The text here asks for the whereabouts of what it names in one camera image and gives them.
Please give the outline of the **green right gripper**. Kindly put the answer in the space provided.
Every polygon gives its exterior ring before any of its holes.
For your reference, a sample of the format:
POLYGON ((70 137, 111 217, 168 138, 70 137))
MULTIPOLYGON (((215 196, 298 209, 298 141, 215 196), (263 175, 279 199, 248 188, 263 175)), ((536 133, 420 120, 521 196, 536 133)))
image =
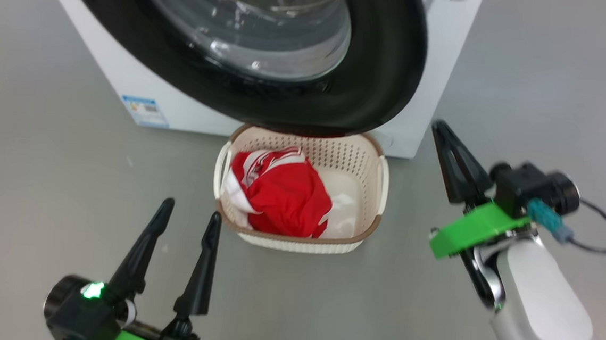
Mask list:
POLYGON ((481 205, 433 233, 429 246, 436 259, 455 256, 532 224, 529 217, 515 218, 498 204, 487 203, 486 192, 493 181, 447 122, 436 120, 431 130, 448 202, 481 205))

